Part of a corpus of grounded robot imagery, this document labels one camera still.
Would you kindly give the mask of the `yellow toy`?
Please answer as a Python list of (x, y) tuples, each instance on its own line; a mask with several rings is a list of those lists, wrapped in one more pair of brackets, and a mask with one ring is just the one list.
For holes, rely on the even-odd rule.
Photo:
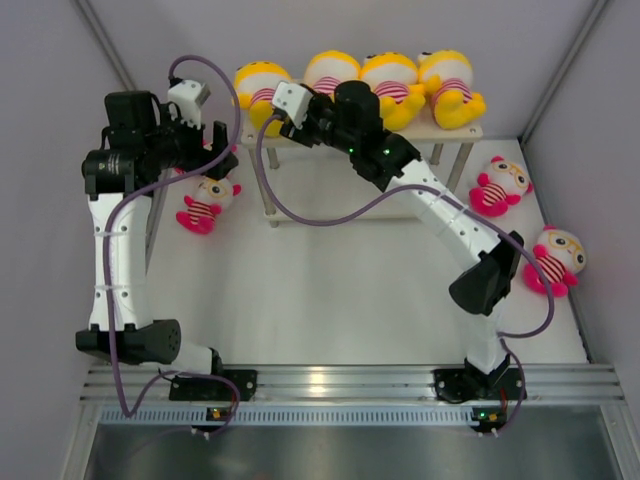
[(360, 80), (369, 85), (380, 102), (384, 127), (391, 131), (406, 128), (426, 103), (418, 83), (413, 60), (398, 52), (368, 55), (360, 70)]
[(270, 61), (254, 61), (235, 71), (233, 85), (239, 107), (245, 110), (256, 131), (273, 114), (272, 99), (281, 82), (291, 82), (292, 77), (281, 65)]
[(485, 114), (485, 100), (472, 89), (473, 67), (463, 53), (451, 49), (422, 52), (417, 63), (419, 83), (440, 128), (462, 128)]
[(360, 70), (360, 63), (350, 54), (328, 50), (316, 54), (309, 61), (302, 83), (333, 99), (337, 86), (346, 81), (358, 80)]

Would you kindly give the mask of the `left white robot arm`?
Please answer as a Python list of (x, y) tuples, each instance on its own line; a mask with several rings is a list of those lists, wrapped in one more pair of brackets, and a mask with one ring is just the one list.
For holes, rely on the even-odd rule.
[(166, 102), (149, 91), (105, 97), (109, 124), (100, 148), (82, 163), (96, 276), (89, 325), (77, 332), (76, 347), (121, 364), (195, 371), (192, 388), (210, 400), (226, 386), (219, 353), (183, 340), (179, 322), (155, 318), (147, 297), (150, 186), (168, 169), (201, 170), (220, 179), (238, 164), (224, 123), (214, 123), (213, 144), (204, 144), (202, 107), (208, 96), (207, 87), (187, 81), (170, 88)]

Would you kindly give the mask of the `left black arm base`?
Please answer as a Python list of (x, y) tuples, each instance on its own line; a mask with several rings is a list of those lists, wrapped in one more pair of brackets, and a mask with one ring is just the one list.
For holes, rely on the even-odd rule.
[(169, 400), (178, 402), (230, 402), (237, 399), (249, 401), (254, 397), (258, 380), (258, 372), (256, 370), (227, 369), (222, 377), (235, 385), (239, 396), (235, 395), (230, 386), (219, 380), (176, 376), (171, 380)]

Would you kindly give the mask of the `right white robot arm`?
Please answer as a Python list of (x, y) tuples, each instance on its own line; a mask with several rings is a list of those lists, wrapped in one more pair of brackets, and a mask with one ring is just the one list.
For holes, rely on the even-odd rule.
[(468, 388), (491, 396), (503, 384), (507, 353), (499, 341), (501, 303), (510, 293), (522, 237), (499, 233), (441, 183), (405, 137), (386, 129), (370, 87), (351, 80), (333, 95), (282, 81), (272, 105), (282, 114), (282, 137), (307, 147), (325, 145), (349, 157), (356, 173), (382, 198), (402, 203), (440, 237), (461, 269), (448, 291), (467, 318)]

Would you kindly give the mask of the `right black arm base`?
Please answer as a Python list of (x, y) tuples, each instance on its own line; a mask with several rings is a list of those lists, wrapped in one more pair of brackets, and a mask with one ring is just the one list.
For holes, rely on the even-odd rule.
[(498, 401), (526, 399), (524, 381), (520, 371), (507, 368), (485, 375), (471, 368), (442, 368), (433, 372), (436, 397), (439, 400), (461, 404), (475, 400)]

